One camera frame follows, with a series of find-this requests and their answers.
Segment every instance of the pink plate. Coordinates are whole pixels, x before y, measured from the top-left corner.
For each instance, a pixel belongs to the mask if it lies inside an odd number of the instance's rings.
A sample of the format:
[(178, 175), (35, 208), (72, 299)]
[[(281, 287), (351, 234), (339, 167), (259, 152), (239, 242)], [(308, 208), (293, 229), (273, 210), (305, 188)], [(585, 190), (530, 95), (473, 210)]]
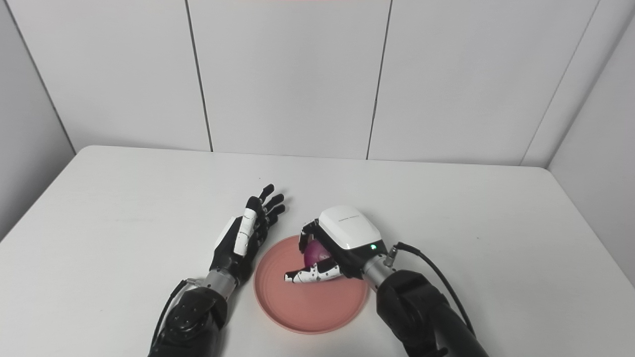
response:
[(284, 281), (287, 271), (303, 266), (298, 236), (278, 242), (262, 257), (253, 286), (265, 314), (288, 330), (307, 334), (333, 331), (353, 320), (368, 295), (366, 283), (344, 277), (308, 284)]

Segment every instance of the white fingertip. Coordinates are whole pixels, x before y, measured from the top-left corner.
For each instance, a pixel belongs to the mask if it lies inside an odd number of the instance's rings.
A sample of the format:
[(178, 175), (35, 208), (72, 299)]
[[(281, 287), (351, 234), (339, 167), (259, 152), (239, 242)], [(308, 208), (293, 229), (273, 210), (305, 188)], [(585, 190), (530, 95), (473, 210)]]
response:
[(253, 226), (256, 224), (256, 211), (245, 208), (243, 219), (240, 222), (240, 228), (236, 234), (236, 242), (234, 243), (234, 253), (244, 256), (247, 252), (247, 244), (249, 237), (253, 234)]

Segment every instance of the robotic hand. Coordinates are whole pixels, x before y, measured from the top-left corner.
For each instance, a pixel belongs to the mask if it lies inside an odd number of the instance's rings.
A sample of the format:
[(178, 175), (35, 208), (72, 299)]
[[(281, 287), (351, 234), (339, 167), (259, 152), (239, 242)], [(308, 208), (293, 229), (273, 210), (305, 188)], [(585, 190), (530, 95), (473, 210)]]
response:
[[(331, 257), (286, 273), (286, 281), (310, 283), (341, 275), (364, 279), (377, 293), (377, 314), (403, 343), (409, 357), (487, 357), (456, 293), (421, 251), (399, 242), (388, 252), (377, 228), (349, 206), (329, 208), (304, 226), (299, 242), (302, 253), (313, 239)], [(422, 274), (392, 267), (398, 250), (418, 255), (433, 268), (457, 303), (465, 323)]]
[[(183, 280), (170, 295), (152, 336), (149, 357), (213, 355), (219, 331), (227, 323), (227, 299), (253, 273), (258, 249), (284, 212), (282, 194), (264, 204), (273, 191), (274, 186), (268, 185), (259, 197), (247, 201), (242, 217), (229, 220), (217, 241), (207, 277)], [(181, 295), (163, 323), (172, 300), (188, 284), (195, 288)]]

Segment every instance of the robot finger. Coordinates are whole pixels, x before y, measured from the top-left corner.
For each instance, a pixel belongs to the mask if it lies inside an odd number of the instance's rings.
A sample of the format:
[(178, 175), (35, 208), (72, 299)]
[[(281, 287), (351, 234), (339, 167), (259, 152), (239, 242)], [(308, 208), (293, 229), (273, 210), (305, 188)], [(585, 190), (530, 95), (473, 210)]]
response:
[(258, 215), (258, 219), (256, 220), (256, 226), (254, 227), (254, 229), (260, 229), (263, 226), (267, 228), (273, 226), (277, 222), (277, 216), (283, 213), (285, 210), (286, 207), (284, 205), (278, 205), (266, 214), (263, 211), (262, 214)]
[(342, 275), (340, 266), (333, 258), (322, 260), (310, 267), (284, 274), (284, 280), (290, 283), (314, 283), (338, 278)]
[(269, 202), (267, 202), (264, 205), (265, 212), (268, 213), (269, 211), (271, 211), (272, 208), (274, 208), (275, 206), (281, 204), (282, 201), (284, 201), (284, 194), (279, 193), (279, 194), (271, 197)]
[(311, 222), (304, 225), (302, 230), (300, 231), (300, 237), (298, 239), (298, 247), (300, 249), (300, 253), (304, 254), (304, 250), (307, 248), (307, 245), (310, 241), (313, 240), (313, 232), (315, 227), (318, 225), (318, 220), (312, 220)]
[(253, 232), (253, 235), (251, 236), (250, 242), (251, 241), (256, 241), (257, 246), (261, 246), (262, 243), (264, 243), (265, 239), (267, 239), (267, 235), (269, 233), (269, 227), (272, 225), (271, 222), (269, 221), (264, 221), (263, 224), (260, 224)]
[(268, 233), (269, 232), (266, 229), (253, 233), (253, 236), (249, 240), (247, 246), (247, 253), (244, 256), (246, 259), (253, 259), (256, 256), (256, 253), (258, 252), (258, 249), (260, 249), (260, 246), (262, 246), (262, 243), (265, 243)]
[(236, 234), (234, 253), (244, 257), (247, 251), (249, 238), (253, 234), (254, 228), (256, 227), (258, 213), (261, 211), (262, 204), (260, 202), (260, 199), (256, 196), (250, 197), (244, 209), (243, 217), (240, 222), (240, 228), (238, 229), (238, 233)]
[(267, 199), (267, 196), (274, 192), (274, 189), (275, 189), (274, 184), (269, 184), (265, 186), (265, 188), (262, 189), (262, 193), (258, 197), (258, 199), (260, 200), (260, 203), (263, 203)]

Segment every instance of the purple onion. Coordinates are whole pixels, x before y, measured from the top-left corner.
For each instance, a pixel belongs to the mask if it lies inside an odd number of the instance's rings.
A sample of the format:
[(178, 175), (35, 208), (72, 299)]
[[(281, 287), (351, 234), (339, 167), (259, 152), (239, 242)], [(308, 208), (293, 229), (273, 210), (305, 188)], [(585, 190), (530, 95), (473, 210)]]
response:
[(330, 257), (331, 253), (326, 250), (322, 243), (317, 240), (312, 240), (304, 250), (304, 266), (310, 267), (313, 264)]

